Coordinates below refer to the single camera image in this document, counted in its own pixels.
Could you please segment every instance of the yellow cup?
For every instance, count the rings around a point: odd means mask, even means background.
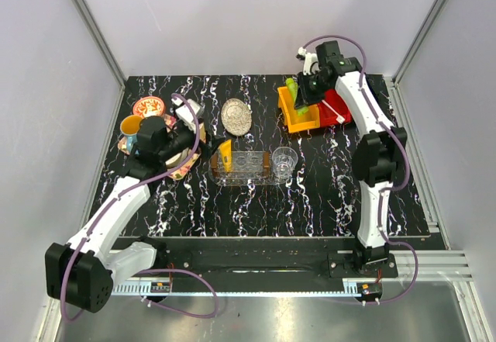
[[[121,133],[126,136],[132,136],[138,133],[140,129],[140,123],[143,121],[143,117],[138,115],[127,116],[121,122]]]
[[[121,133],[126,137],[126,149],[131,152],[133,144],[136,142],[136,133],[140,129],[143,117],[138,115],[127,116],[121,122]]]

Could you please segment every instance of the green object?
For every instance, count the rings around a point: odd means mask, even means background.
[[[286,86],[288,87],[289,92],[291,93],[291,97],[293,98],[293,105],[295,104],[296,95],[298,94],[298,84],[292,78],[286,79]],[[298,116],[304,115],[308,112],[308,107],[301,107],[296,110],[296,114]]]

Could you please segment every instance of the yellow bin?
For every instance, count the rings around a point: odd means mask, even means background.
[[[277,88],[277,91],[279,92],[279,102],[277,106],[284,114],[284,124],[288,127],[289,133],[297,133],[298,131],[317,129],[320,127],[319,107],[317,105],[309,105],[308,112],[298,116],[288,87],[283,86]]]

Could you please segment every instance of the orange plate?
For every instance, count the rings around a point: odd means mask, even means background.
[[[165,104],[156,96],[141,98],[133,107],[133,114],[143,118],[150,116],[162,116],[165,112]]]

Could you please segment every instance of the yellow container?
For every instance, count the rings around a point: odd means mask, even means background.
[[[298,131],[317,129],[320,127],[319,107],[317,107],[317,105],[309,105],[308,112],[298,116],[288,87],[283,86],[277,88],[277,91],[279,92],[279,102],[277,106],[282,109],[284,124],[288,127],[289,133],[297,133]]]
[[[219,146],[224,170],[228,173],[233,169],[233,152],[231,150],[231,140],[226,140]]]

